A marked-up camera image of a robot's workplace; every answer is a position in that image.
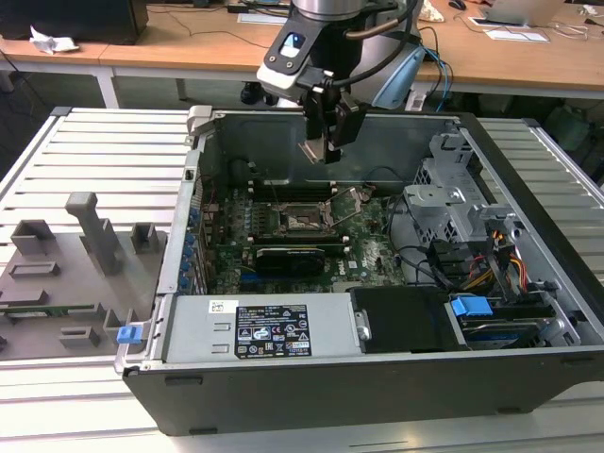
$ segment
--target aluminum profile table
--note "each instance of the aluminum profile table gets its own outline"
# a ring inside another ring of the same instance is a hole
[[[98,192],[99,213],[116,229],[143,218],[169,231],[187,151],[186,115],[73,109],[51,116],[0,184],[0,263],[12,253],[10,233],[22,218],[46,218],[55,231],[78,230],[62,208],[70,191]],[[522,121],[482,123],[602,278],[604,210],[597,187],[540,128]],[[600,382],[574,387],[526,415],[168,438],[115,374],[112,361],[0,362],[0,450],[567,453],[600,452],[604,442]]]

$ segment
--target laptop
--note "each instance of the laptop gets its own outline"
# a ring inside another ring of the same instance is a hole
[[[547,26],[564,0],[495,0],[482,8],[489,22],[511,25]]]

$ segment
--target blue drive latch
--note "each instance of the blue drive latch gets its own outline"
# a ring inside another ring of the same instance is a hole
[[[122,326],[117,331],[118,344],[141,344],[143,342],[143,326]]]
[[[493,314],[491,304],[481,295],[458,295],[451,301],[456,316],[489,316]]]

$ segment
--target blue cable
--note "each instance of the blue cable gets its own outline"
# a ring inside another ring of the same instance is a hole
[[[445,73],[445,90],[443,91],[443,99],[441,100],[441,103],[436,108],[436,111],[441,111],[441,109],[443,108],[443,105],[445,104],[446,96],[447,96],[447,94],[449,92],[449,88],[450,88],[449,87],[448,74],[446,72],[446,66],[441,61],[441,59],[434,52],[432,52],[430,49],[428,49],[427,47],[424,47],[424,50],[426,50],[426,52],[428,53],[428,55],[430,55],[432,57],[432,59],[434,60],[434,62],[436,62],[436,64],[438,64],[443,69],[443,72]]]

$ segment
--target power supply label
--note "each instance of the power supply label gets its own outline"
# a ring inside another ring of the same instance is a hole
[[[239,359],[311,355],[306,305],[237,307],[235,335]]]

